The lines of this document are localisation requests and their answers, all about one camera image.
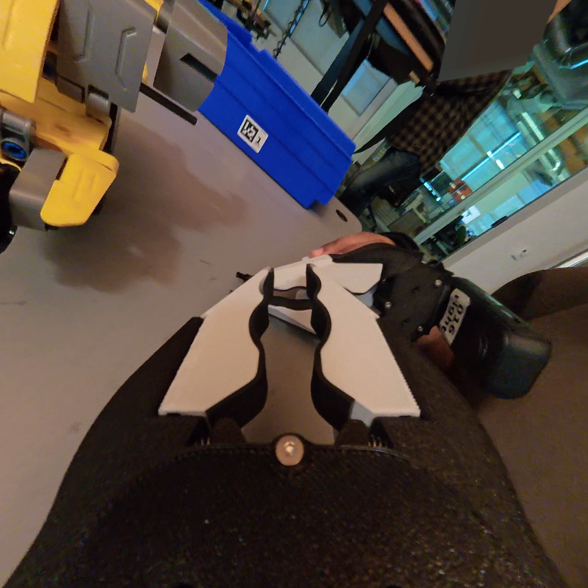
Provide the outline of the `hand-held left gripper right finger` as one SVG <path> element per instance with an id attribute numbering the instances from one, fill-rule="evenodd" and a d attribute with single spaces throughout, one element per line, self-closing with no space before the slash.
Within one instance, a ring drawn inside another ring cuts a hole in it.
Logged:
<path id="1" fill-rule="evenodd" d="M 420 408 L 384 337 L 378 316 L 329 276 L 306 267 L 316 349 L 311 396 L 332 426 L 379 417 L 420 417 Z"/>

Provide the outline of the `yellow toy brick vehicle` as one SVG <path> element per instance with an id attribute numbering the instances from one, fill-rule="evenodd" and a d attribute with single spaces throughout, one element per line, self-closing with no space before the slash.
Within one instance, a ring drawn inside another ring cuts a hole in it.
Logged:
<path id="1" fill-rule="evenodd" d="M 141 83 L 195 115 L 226 44 L 199 1 L 1 1 L 1 252 L 18 228 L 85 224 Z"/>

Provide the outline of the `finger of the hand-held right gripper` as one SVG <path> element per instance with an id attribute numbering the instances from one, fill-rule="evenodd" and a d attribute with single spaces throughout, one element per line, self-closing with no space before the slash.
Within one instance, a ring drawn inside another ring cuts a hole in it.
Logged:
<path id="1" fill-rule="evenodd" d="M 298 307 L 278 306 L 270 304 L 268 312 L 285 323 L 298 327 L 311 334 L 316 334 L 312 326 L 312 304 L 303 303 Z"/>
<path id="2" fill-rule="evenodd" d="M 381 263 L 341 262 L 329 255 L 304 257 L 275 269 L 275 303 L 306 303 L 316 290 L 314 282 L 307 284 L 307 267 L 312 266 L 320 279 L 326 278 L 353 295 L 363 295 L 379 282 Z"/>

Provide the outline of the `standing desk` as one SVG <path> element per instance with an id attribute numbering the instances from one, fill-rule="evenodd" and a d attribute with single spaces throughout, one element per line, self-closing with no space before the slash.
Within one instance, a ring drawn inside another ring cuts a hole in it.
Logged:
<path id="1" fill-rule="evenodd" d="M 329 111 L 356 71 L 368 62 L 398 84 L 436 85 L 445 51 L 445 34 L 422 1 L 321 1 L 320 23 L 348 33 L 313 92 Z"/>

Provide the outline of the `blue plastic bin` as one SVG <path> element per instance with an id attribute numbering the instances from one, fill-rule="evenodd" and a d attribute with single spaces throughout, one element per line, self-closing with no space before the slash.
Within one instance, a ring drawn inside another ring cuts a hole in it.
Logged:
<path id="1" fill-rule="evenodd" d="M 355 143 L 252 35 L 201 1 L 227 29 L 224 67 L 198 108 L 304 208 L 326 205 Z"/>

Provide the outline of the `person's right hand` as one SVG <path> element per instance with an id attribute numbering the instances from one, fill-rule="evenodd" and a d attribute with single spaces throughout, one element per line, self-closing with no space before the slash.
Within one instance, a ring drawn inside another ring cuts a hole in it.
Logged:
<path id="1" fill-rule="evenodd" d="M 372 245 L 372 244 L 385 244 L 395 246 L 395 242 L 378 233 L 372 232 L 359 232 L 344 237 L 335 239 L 329 243 L 320 246 L 310 252 L 309 257 L 317 258 L 323 255 L 337 255 L 347 254 L 355 251 L 361 247 Z"/>

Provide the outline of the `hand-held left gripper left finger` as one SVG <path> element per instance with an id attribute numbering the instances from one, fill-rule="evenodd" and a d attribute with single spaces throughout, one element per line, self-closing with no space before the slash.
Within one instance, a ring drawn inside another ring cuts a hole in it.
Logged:
<path id="1" fill-rule="evenodd" d="M 202 314 L 158 415 L 255 416 L 267 397 L 265 351 L 274 270 L 264 268 Z"/>

